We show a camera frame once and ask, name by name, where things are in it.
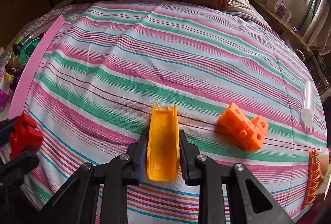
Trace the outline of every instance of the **orange cube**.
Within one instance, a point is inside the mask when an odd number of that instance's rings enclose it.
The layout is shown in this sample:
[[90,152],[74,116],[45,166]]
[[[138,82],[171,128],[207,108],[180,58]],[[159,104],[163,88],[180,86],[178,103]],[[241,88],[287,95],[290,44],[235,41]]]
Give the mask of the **orange cube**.
[[218,122],[249,152],[262,148],[269,126],[261,115],[250,121],[235,103],[227,107]]

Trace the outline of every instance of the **translucent plastic tube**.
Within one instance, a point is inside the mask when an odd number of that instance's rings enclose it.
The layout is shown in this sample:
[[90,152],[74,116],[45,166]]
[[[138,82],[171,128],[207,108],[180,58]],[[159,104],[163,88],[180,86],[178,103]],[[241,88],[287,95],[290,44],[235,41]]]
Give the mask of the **translucent plastic tube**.
[[303,91],[303,100],[301,108],[301,118],[308,128],[313,127],[314,116],[314,89],[312,83],[307,81]]

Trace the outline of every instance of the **pink strip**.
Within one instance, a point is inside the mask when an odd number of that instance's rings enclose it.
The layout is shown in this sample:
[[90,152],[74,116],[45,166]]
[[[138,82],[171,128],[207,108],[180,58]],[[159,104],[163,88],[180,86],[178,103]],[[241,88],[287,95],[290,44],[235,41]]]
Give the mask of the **pink strip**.
[[36,73],[39,63],[41,62],[47,48],[63,26],[64,22],[64,17],[59,15],[30,57],[17,84],[17,88],[9,108],[8,119],[13,119],[23,113],[26,98],[28,96],[32,80],[34,79],[34,74]]

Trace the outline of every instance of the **striped bedsheet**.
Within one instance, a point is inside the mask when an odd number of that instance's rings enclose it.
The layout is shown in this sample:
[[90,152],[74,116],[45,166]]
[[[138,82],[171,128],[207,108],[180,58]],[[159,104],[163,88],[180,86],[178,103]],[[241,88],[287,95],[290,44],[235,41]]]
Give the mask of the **striped bedsheet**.
[[[22,187],[36,208],[82,163],[98,165],[124,153],[148,128],[153,104],[177,104],[189,142],[218,163],[244,163],[291,218],[300,217],[308,153],[326,147],[325,119],[314,89],[314,126],[300,121],[303,86],[313,81],[269,27],[242,13],[121,0],[51,11],[18,36],[60,13],[66,22],[39,65],[25,105],[44,135],[40,165]],[[250,119],[261,114],[268,121],[261,150],[239,149],[216,125],[231,102]],[[5,161],[9,150],[0,149]],[[139,187],[127,188],[129,223],[196,223],[198,206],[198,187],[185,186],[180,173],[175,182],[145,175]]]

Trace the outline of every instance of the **yellow toy slide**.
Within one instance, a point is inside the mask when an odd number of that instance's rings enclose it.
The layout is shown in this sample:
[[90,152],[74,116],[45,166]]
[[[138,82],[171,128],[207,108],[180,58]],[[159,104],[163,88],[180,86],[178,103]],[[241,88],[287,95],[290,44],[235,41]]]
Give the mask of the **yellow toy slide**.
[[176,180],[179,166],[177,105],[173,109],[153,105],[146,164],[150,180]]

